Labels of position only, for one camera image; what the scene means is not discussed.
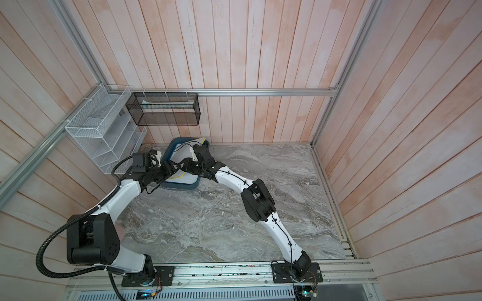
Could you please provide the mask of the teal plastic storage box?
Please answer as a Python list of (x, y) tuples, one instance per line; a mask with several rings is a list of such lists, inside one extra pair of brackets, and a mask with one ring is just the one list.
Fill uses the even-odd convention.
[[(190, 137), (175, 138), (171, 141), (161, 159), (162, 161), (171, 161), (172, 163), (181, 163), (182, 160), (186, 158), (194, 159), (193, 146), (195, 145), (209, 146), (209, 142), (204, 137), (198, 139)], [(178, 170), (173, 176), (162, 183), (161, 187), (191, 190), (195, 189), (199, 182), (200, 178), (198, 176)]]

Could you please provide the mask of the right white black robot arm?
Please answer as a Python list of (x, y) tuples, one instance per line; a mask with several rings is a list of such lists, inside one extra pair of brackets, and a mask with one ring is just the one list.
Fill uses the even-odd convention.
[(295, 242), (276, 211), (275, 200), (261, 179), (251, 180), (216, 161), (206, 145), (192, 147), (192, 155), (175, 166), (186, 173), (222, 184), (240, 194), (248, 216), (260, 223), (282, 252), (291, 278), (304, 280), (311, 265), (309, 255)]

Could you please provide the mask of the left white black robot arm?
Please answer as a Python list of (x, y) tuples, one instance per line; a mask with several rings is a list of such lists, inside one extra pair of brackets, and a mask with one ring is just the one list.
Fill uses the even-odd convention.
[(111, 170), (116, 187), (83, 215), (69, 219), (67, 260), (74, 265), (104, 266), (125, 274), (145, 273), (154, 277), (156, 270), (148, 255), (121, 245), (115, 222), (127, 206), (152, 183), (157, 188), (178, 171), (170, 161), (162, 161), (154, 150), (135, 153), (118, 162)]

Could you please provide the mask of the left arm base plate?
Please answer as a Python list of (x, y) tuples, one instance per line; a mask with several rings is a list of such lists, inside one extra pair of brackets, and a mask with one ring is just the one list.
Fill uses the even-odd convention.
[(121, 287), (169, 287), (172, 286), (175, 266), (154, 266), (139, 273), (128, 273)]

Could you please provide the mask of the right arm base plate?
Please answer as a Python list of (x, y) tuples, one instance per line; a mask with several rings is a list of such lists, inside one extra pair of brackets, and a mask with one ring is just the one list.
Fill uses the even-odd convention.
[(296, 266), (292, 266), (286, 262), (271, 262), (272, 278), (274, 283), (321, 283), (323, 276), (318, 263), (310, 263), (309, 266), (296, 270)]

